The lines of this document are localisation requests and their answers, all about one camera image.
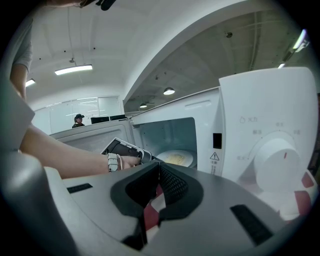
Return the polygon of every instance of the person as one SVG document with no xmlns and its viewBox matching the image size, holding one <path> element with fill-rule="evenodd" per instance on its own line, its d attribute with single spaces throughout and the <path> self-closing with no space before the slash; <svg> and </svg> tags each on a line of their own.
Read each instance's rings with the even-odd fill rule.
<svg viewBox="0 0 320 256">
<path fill-rule="evenodd" d="M 72 6 L 82 0 L 47 0 L 55 7 Z M 32 62 L 31 26 L 18 50 L 11 67 L 10 81 L 20 97 L 26 100 L 26 81 Z M 108 157 L 64 144 L 30 124 L 20 145 L 24 154 L 36 157 L 44 167 L 55 168 L 62 179 L 109 172 Z M 132 156 L 118 156 L 118 170 L 138 165 L 140 159 Z"/>
<path fill-rule="evenodd" d="M 83 123 L 82 123 L 82 118 L 84 118 L 85 116 L 82 115 L 82 114 L 77 114 L 75 117 L 74 117 L 74 125 L 72 126 L 72 128 L 77 128 L 77 127 L 81 127 L 81 126 L 85 126 Z"/>
</svg>

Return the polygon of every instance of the warning label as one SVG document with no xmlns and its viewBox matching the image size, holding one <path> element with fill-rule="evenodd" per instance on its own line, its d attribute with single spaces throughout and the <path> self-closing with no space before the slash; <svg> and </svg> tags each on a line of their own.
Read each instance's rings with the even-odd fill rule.
<svg viewBox="0 0 320 256">
<path fill-rule="evenodd" d="M 219 161 L 219 157 L 216 152 L 213 153 L 213 155 L 210 157 L 210 159 Z"/>
</svg>

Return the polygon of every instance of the black slot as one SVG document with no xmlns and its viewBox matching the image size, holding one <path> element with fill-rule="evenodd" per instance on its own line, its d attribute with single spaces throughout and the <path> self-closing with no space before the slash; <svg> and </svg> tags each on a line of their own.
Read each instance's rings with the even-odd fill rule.
<svg viewBox="0 0 320 256">
<path fill-rule="evenodd" d="M 269 229 L 245 205 L 230 207 L 237 220 L 241 223 L 247 234 L 256 246 L 272 237 Z"/>
<path fill-rule="evenodd" d="M 89 183 L 85 183 L 77 186 L 67 187 L 66 189 L 69 191 L 70 194 L 72 194 L 72 193 L 79 192 L 82 190 L 87 190 L 90 188 L 93 188 L 93 187 Z"/>
<path fill-rule="evenodd" d="M 222 133 L 213 134 L 213 148 L 222 149 Z"/>
</svg>

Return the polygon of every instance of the ceiling light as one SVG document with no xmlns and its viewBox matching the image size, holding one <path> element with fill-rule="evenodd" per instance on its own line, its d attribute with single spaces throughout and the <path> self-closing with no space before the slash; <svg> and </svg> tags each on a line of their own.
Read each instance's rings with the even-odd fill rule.
<svg viewBox="0 0 320 256">
<path fill-rule="evenodd" d="M 29 81 L 27 81 L 27 82 L 25 83 L 25 87 L 28 87 L 28 86 L 33 85 L 33 84 L 35 84 L 35 83 L 36 83 L 35 80 L 30 79 Z"/>
<path fill-rule="evenodd" d="M 63 74 L 66 74 L 66 73 L 84 71 L 84 70 L 92 70 L 92 65 L 82 65 L 82 66 L 67 67 L 67 68 L 55 71 L 55 74 L 59 76 L 59 75 L 63 75 Z"/>
<path fill-rule="evenodd" d="M 163 92 L 164 95 L 170 95 L 170 94 L 174 94 L 174 93 L 175 93 L 175 90 L 171 87 L 165 88 L 165 90 Z"/>
<path fill-rule="evenodd" d="M 305 40 L 307 31 L 305 29 L 302 30 L 298 40 L 295 42 L 293 49 L 298 49 L 300 47 L 300 45 L 302 44 L 302 42 Z"/>
</svg>

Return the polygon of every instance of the hand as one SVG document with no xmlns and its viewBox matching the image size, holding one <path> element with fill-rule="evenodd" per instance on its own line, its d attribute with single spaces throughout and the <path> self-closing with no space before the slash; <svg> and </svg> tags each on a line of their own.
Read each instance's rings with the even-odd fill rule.
<svg viewBox="0 0 320 256">
<path fill-rule="evenodd" d="M 120 156 L 122 160 L 122 169 L 128 169 L 137 166 L 140 162 L 140 158 L 134 156 Z"/>
</svg>

